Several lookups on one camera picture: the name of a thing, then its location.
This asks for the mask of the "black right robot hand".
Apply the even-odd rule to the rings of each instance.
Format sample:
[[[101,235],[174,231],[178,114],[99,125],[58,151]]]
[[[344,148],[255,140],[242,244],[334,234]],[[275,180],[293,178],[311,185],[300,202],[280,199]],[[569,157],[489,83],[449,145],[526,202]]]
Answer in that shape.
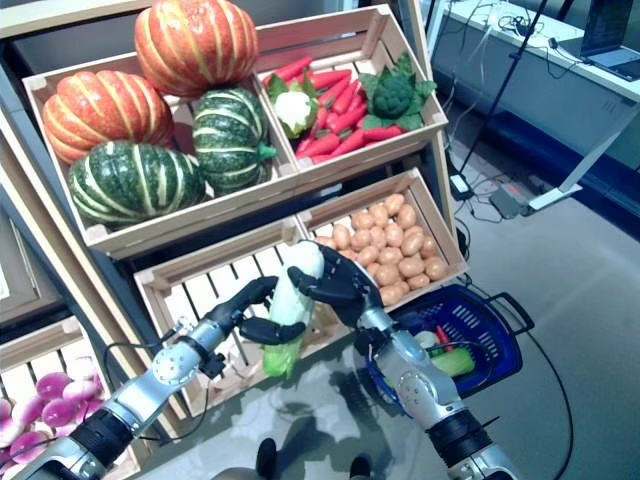
[[[311,241],[324,259],[318,277],[291,266],[287,274],[296,289],[314,301],[329,305],[339,320],[351,329],[389,332],[392,319],[385,312],[381,294],[370,275],[356,262],[337,251]]]

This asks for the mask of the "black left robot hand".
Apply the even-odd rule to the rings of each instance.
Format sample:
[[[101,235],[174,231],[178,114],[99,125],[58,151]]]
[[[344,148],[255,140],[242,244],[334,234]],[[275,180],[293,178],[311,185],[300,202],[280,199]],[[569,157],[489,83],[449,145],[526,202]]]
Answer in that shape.
[[[276,276],[251,280],[229,300],[206,313],[203,320],[220,327],[225,335],[238,327],[244,338],[261,345],[282,345],[296,340],[306,330],[303,322],[280,325],[272,320],[244,315],[251,305],[264,303],[271,297],[277,282]]]

